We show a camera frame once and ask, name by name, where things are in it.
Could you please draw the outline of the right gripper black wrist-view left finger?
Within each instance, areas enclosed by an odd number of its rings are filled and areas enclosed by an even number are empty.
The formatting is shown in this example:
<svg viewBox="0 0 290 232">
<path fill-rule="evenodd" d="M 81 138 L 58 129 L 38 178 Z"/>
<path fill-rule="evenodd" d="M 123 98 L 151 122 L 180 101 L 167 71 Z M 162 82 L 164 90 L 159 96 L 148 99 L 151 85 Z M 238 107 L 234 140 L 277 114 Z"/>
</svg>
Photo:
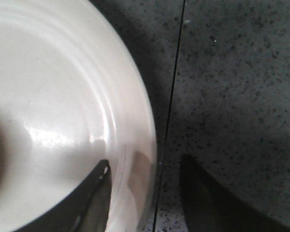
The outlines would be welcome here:
<svg viewBox="0 0 290 232">
<path fill-rule="evenodd" d="M 109 217 L 111 169 L 102 159 L 65 199 L 20 232 L 103 232 Z"/>
</svg>

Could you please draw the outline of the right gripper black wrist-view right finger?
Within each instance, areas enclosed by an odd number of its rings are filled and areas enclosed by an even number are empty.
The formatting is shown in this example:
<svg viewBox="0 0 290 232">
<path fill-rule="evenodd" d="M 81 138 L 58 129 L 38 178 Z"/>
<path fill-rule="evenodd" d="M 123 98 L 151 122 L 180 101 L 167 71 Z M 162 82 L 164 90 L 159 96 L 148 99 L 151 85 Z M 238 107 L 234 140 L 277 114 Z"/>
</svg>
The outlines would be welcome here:
<svg viewBox="0 0 290 232">
<path fill-rule="evenodd" d="M 290 225 L 261 211 L 184 154 L 180 198 L 189 232 L 290 232 Z"/>
</svg>

